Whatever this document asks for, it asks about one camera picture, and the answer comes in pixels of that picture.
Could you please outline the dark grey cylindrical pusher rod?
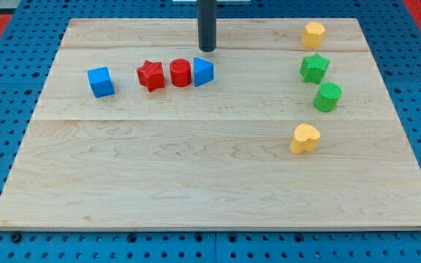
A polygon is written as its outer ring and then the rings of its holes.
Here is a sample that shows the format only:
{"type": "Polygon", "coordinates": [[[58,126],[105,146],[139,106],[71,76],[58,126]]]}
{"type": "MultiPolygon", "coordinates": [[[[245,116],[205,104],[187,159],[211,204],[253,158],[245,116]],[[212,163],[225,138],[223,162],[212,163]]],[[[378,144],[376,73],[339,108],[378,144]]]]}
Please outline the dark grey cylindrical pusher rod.
{"type": "Polygon", "coordinates": [[[198,45],[202,52],[216,49],[216,0],[197,0],[198,45]]]}

